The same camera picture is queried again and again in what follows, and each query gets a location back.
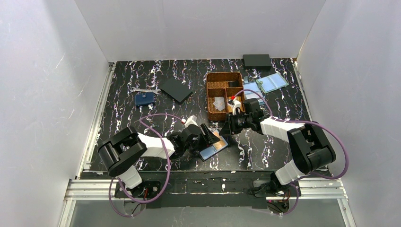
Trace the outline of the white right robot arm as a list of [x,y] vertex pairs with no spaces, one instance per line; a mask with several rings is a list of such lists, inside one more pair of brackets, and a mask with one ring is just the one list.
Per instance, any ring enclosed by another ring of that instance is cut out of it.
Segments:
[[292,160],[270,175],[266,184],[271,190],[289,185],[314,170],[335,161],[336,154],[323,130],[314,122],[288,123],[267,117],[256,98],[243,103],[231,97],[232,110],[220,131],[221,136],[239,134],[244,129],[275,137],[290,145]]

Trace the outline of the black leather card holder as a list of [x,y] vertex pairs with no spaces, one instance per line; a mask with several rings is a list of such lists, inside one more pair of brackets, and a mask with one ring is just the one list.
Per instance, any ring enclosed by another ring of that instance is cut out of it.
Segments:
[[199,152],[199,157],[202,161],[210,159],[212,156],[216,155],[217,153],[228,147],[228,142],[225,138],[219,135],[219,132],[220,131],[218,129],[212,131],[212,133],[217,136],[220,141]]

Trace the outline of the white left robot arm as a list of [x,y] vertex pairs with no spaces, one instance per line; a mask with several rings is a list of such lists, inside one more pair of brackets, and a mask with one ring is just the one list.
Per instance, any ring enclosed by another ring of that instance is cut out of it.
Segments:
[[218,142],[221,142],[220,137],[205,124],[187,124],[182,131],[161,139],[141,134],[130,126],[103,142],[97,152],[109,176],[119,178],[126,188],[134,189],[142,183],[134,166],[141,157],[176,159],[185,152],[201,156]]

